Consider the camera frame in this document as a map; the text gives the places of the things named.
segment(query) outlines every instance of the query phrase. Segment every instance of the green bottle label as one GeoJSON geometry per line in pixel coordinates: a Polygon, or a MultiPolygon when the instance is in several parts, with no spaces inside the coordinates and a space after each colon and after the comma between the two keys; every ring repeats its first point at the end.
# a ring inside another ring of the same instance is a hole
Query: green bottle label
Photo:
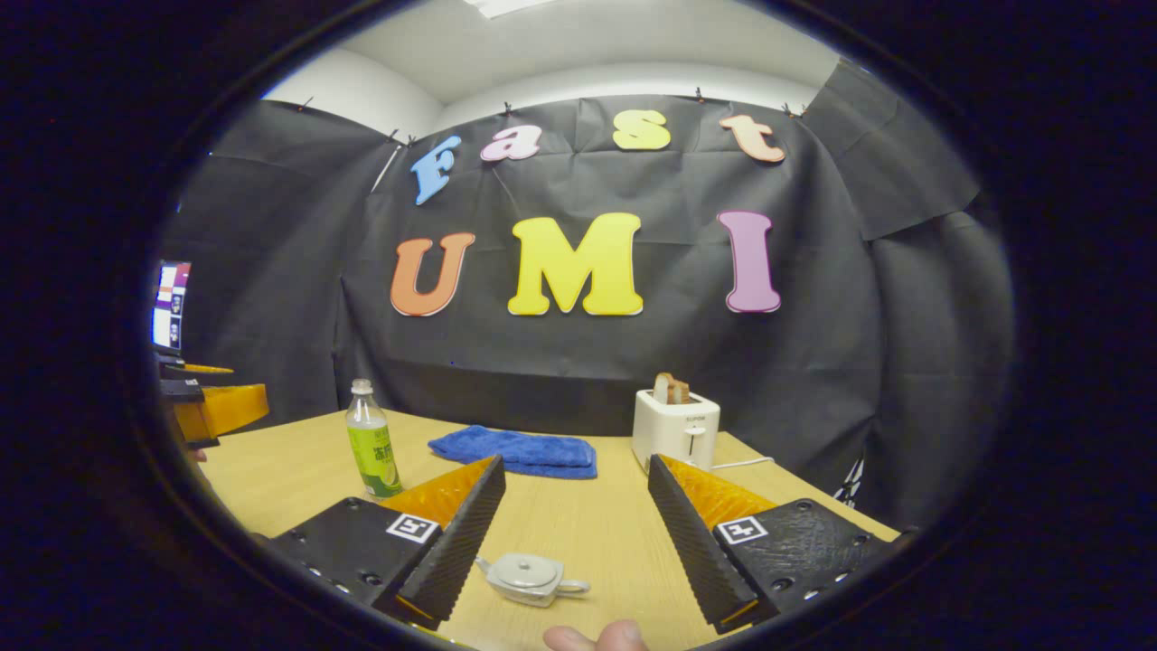
{"type": "Polygon", "coordinates": [[[346,428],[349,432],[349,446],[358,461],[366,493],[374,497],[390,497],[401,493],[401,481],[398,467],[393,463],[393,450],[390,447],[390,428],[377,430],[359,430],[346,428]]]}

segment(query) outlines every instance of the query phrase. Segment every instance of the white toaster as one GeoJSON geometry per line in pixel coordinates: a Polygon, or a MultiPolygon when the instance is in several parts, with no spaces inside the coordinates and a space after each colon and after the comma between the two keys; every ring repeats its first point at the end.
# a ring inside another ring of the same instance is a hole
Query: white toaster
{"type": "Polygon", "coordinates": [[[651,390],[635,394],[631,447],[643,473],[650,471],[653,454],[678,459],[710,473],[715,459],[715,435],[720,428],[720,406],[700,395],[690,395],[690,405],[662,405],[655,400],[651,390]]]}

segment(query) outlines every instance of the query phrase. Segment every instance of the computer screen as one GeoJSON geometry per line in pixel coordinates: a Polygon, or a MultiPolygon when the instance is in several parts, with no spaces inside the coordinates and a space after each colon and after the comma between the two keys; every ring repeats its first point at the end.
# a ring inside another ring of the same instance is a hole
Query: computer screen
{"type": "Polygon", "coordinates": [[[180,320],[192,262],[161,260],[156,302],[153,304],[153,343],[180,350],[180,320]]]}

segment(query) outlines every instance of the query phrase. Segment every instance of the white ceiling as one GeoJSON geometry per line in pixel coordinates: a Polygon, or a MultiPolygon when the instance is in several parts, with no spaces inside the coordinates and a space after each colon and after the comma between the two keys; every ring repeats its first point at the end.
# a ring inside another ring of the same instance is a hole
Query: white ceiling
{"type": "Polygon", "coordinates": [[[423,0],[342,44],[450,104],[570,68],[705,64],[818,88],[838,54],[736,0],[557,0],[487,20],[463,0],[423,0]]]}

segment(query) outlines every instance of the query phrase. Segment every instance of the wooden table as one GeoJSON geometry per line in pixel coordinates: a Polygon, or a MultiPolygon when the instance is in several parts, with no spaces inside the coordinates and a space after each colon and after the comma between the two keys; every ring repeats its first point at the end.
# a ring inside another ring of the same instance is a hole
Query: wooden table
{"type": "MultiPolygon", "coordinates": [[[[463,426],[388,413],[404,487],[459,464],[435,457],[426,443],[463,426]]],[[[583,599],[550,608],[506,600],[472,570],[439,635],[479,651],[541,651],[543,631],[575,627],[590,638],[616,620],[634,619],[656,651],[717,639],[705,623],[671,539],[647,493],[647,476],[627,437],[582,437],[598,454],[595,480],[554,480],[507,473],[507,490],[479,555],[488,561],[521,552],[555,558],[566,578],[589,582],[583,599]]],[[[200,468],[234,517],[249,531],[285,533],[344,497],[366,495],[349,450],[345,413],[221,439],[200,468]]],[[[715,464],[762,457],[720,432],[715,464]]],[[[884,540],[898,532],[835,502],[775,464],[721,468],[715,474],[776,504],[808,497],[884,540]]]]}

